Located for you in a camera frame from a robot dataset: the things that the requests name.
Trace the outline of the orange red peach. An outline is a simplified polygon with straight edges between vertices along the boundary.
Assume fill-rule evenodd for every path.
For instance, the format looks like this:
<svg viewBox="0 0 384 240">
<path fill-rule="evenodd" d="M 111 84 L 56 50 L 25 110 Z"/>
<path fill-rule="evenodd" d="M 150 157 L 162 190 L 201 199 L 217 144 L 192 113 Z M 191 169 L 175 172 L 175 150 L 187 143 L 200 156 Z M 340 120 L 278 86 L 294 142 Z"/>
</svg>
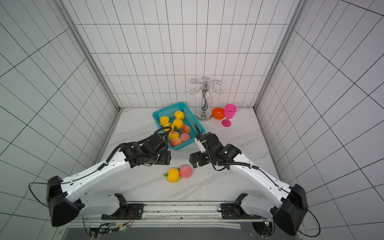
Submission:
<svg viewBox="0 0 384 240">
<path fill-rule="evenodd" d="M 191 132 L 191 128 L 188 125 L 183 125 L 180 128 L 180 131 L 181 131 L 182 134 L 189 134 Z"/>
</svg>

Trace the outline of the yellow red peach top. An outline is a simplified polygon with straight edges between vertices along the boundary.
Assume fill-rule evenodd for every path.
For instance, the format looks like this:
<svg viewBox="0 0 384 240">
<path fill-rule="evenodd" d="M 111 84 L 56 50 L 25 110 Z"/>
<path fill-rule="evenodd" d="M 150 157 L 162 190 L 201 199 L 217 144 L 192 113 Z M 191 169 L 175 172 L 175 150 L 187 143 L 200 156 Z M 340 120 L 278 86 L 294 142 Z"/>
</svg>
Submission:
<svg viewBox="0 0 384 240">
<path fill-rule="evenodd" d="M 171 141 L 172 139 L 174 138 L 179 138 L 180 137 L 180 134 L 176 131 L 171 131 L 169 134 L 168 134 L 168 139 L 169 141 Z"/>
</svg>

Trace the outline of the yellow peach with leaf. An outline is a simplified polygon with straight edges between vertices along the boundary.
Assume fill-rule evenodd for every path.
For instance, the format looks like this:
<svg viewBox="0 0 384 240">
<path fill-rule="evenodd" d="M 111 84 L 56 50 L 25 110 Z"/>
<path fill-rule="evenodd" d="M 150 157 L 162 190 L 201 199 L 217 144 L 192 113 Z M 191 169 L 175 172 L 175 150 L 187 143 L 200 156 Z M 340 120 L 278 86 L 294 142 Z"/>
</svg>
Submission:
<svg viewBox="0 0 384 240">
<path fill-rule="evenodd" d="M 169 122 L 170 122 L 170 119 L 167 116 L 162 116 L 159 118 L 159 124 L 161 126 L 164 126 L 165 124 L 168 124 Z"/>
</svg>

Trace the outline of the pink peach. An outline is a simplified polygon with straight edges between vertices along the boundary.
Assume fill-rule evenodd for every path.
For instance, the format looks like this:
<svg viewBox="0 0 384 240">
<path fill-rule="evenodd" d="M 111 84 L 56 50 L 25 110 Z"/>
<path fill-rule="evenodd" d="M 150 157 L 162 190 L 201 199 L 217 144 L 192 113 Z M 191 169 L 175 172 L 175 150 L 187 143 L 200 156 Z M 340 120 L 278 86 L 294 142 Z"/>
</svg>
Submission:
<svg viewBox="0 0 384 240">
<path fill-rule="evenodd" d="M 193 174 L 193 169 L 188 165 L 183 165 L 180 168 L 180 176 L 182 178 L 189 178 Z"/>
<path fill-rule="evenodd" d="M 182 141 L 183 143 L 185 143 L 185 142 L 191 140 L 191 136 L 190 136 L 190 134 L 188 134 L 188 133 L 182 133 L 182 134 L 180 135 L 180 139 L 181 139 L 181 141 Z"/>
</svg>

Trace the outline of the yellow peach red spot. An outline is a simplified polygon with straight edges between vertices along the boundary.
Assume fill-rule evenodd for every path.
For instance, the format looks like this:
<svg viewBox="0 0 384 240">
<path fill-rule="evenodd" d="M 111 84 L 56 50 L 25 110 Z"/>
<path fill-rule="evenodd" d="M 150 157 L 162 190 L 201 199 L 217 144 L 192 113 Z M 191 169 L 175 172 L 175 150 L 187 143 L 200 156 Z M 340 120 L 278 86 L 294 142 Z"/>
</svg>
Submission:
<svg viewBox="0 0 384 240">
<path fill-rule="evenodd" d="M 173 125 L 176 129 L 180 130 L 180 128 L 184 125 L 183 120 L 175 119 L 173 121 Z"/>
</svg>

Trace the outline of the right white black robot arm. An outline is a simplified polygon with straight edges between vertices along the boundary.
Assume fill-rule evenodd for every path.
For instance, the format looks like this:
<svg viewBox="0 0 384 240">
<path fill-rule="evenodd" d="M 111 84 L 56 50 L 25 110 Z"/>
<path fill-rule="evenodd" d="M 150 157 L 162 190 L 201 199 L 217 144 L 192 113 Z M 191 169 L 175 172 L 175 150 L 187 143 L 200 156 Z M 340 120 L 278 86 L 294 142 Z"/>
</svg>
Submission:
<svg viewBox="0 0 384 240">
<path fill-rule="evenodd" d="M 231 144 L 217 153 L 213 150 L 193 153 L 189 161 L 194 168 L 207 164 L 222 166 L 224 170 L 244 177 L 266 196 L 261 199 L 240 194 L 233 203 L 220 205 L 222 219 L 253 220 L 255 231 L 263 237 L 271 236 L 274 227 L 288 235 L 296 235 L 308 208 L 306 193 L 301 186 L 290 186 L 273 177 Z"/>
</svg>

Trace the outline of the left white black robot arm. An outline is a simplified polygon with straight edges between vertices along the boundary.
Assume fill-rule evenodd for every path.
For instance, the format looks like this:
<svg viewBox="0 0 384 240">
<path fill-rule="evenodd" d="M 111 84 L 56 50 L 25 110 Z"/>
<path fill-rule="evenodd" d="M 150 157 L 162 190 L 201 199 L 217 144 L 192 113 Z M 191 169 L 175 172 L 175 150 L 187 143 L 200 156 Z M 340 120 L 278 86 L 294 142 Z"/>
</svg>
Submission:
<svg viewBox="0 0 384 240">
<path fill-rule="evenodd" d="M 137 142 L 119 144 L 109 157 L 70 177 L 54 176 L 47 182 L 47 205 L 53 227 L 61 227 L 77 217 L 101 215 L 103 220 L 129 220 L 139 206 L 131 207 L 123 194 L 109 190 L 106 196 L 94 197 L 89 191 L 113 176 L 137 166 L 169 165 L 168 146 L 158 150 Z"/>
</svg>

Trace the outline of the pink peach bottom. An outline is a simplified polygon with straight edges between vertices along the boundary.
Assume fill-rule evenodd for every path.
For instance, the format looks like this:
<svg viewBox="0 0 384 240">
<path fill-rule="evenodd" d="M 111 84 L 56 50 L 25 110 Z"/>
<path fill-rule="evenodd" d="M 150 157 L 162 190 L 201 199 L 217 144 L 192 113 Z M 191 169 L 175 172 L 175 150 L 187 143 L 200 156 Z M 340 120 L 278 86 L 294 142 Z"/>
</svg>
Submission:
<svg viewBox="0 0 384 240">
<path fill-rule="evenodd" d="M 190 136 L 190 134 L 188 134 L 188 133 L 182 133 L 182 134 L 180 135 L 180 139 L 181 139 L 181 141 L 182 141 L 183 143 L 185 143 L 185 142 L 191 140 L 191 136 Z"/>
</svg>

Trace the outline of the yellow peach leaf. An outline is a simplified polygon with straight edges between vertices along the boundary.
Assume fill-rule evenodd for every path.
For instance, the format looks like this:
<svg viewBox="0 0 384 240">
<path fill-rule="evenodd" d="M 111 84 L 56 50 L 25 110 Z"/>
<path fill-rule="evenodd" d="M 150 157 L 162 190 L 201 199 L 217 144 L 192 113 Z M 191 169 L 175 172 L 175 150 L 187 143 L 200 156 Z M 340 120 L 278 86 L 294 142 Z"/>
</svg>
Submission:
<svg viewBox="0 0 384 240">
<path fill-rule="evenodd" d="M 164 177 L 167 178 L 169 183 L 177 183 L 180 180 L 180 170 L 179 169 L 170 169 Z"/>
</svg>

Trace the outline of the teal plastic basket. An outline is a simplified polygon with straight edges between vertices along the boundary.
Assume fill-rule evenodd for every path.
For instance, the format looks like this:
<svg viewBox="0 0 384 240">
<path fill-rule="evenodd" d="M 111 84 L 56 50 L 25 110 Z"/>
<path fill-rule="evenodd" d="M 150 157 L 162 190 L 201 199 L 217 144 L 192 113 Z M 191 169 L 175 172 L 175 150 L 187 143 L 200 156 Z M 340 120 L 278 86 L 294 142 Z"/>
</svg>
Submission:
<svg viewBox="0 0 384 240">
<path fill-rule="evenodd" d="M 177 151 L 194 143 L 198 133 L 206 132 L 194 113 L 183 102 L 157 110 L 152 116 L 159 128 L 172 128 L 166 135 L 171 150 Z"/>
</svg>

